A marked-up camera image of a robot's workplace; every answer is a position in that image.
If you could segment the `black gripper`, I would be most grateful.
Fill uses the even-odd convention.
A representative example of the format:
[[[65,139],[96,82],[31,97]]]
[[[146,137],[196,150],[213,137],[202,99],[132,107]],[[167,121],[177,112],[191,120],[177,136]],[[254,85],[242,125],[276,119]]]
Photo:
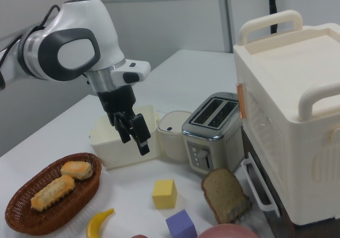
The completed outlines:
[[[134,138],[140,155],[150,152],[148,139],[151,134],[142,114],[135,116],[132,107],[136,98],[131,85],[125,85],[112,91],[97,93],[104,111],[107,113],[111,124],[116,124],[121,141],[127,143]],[[130,132],[125,126],[130,122]]]

